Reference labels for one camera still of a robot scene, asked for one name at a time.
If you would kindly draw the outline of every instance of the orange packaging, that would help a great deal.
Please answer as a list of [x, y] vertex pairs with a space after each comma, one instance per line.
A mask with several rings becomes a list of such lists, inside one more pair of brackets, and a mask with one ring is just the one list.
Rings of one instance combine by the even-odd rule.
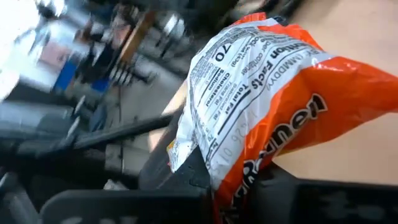
[[298, 25], [252, 14], [193, 58], [172, 170], [199, 146], [216, 205], [240, 207], [280, 153], [326, 142], [398, 109], [398, 78], [330, 55]]

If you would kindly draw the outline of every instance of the blue object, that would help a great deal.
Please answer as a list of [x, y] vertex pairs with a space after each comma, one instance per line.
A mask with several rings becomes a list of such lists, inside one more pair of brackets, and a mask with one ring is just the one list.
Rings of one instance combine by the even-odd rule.
[[100, 93], [104, 93], [108, 89], [108, 86], [109, 80], [107, 78], [99, 79], [91, 84], [91, 88]]
[[74, 63], [67, 61], [64, 64], [58, 76], [58, 79], [54, 84], [54, 88], [65, 91], [68, 88], [69, 83], [72, 81], [73, 77], [75, 76], [76, 69], [77, 66]]

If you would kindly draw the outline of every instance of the product package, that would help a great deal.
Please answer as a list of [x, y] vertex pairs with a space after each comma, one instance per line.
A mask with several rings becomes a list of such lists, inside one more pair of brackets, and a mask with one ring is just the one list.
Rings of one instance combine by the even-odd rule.
[[198, 146], [221, 208], [240, 207], [275, 155], [398, 109], [397, 77], [330, 55], [300, 26], [265, 14], [213, 37], [193, 58], [187, 85], [170, 166], [177, 170]]

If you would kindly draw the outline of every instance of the metal bar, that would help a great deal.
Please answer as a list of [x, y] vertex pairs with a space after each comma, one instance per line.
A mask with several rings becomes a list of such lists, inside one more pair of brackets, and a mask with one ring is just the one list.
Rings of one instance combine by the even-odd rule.
[[43, 224], [63, 223], [71, 217], [81, 217], [84, 223], [122, 217], [138, 217], [155, 223], [211, 223], [208, 218], [211, 202], [206, 200], [210, 197], [204, 190], [189, 192], [184, 189], [69, 190], [47, 201], [40, 214]]
[[160, 128], [165, 128], [173, 119], [173, 114], [161, 116], [156, 119], [138, 121], [132, 124], [124, 124], [118, 128], [112, 128], [98, 133], [89, 133], [86, 136], [78, 137], [74, 149], [87, 149], [90, 147], [110, 144], [115, 141], [131, 138], [140, 134], [148, 133]]

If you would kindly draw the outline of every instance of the orange snack bag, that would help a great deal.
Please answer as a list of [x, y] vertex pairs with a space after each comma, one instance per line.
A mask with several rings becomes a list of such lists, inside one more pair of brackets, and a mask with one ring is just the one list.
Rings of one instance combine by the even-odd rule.
[[300, 26], [282, 27], [265, 14], [212, 38], [192, 60], [187, 82], [170, 165], [177, 170], [199, 146], [221, 208], [240, 207], [275, 155], [398, 109], [397, 77], [330, 55]]

